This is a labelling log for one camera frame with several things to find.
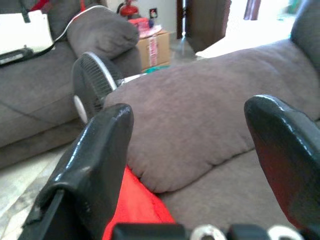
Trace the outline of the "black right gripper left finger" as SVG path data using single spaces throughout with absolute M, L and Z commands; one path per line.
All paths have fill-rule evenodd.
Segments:
M 100 240 L 115 214 L 134 114 L 96 114 L 59 159 L 23 224 L 22 240 Z

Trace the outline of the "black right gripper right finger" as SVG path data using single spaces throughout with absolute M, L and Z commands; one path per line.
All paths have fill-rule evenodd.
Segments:
M 288 221 L 320 232 L 320 129 L 304 112 L 271 95 L 244 104 L 260 166 Z

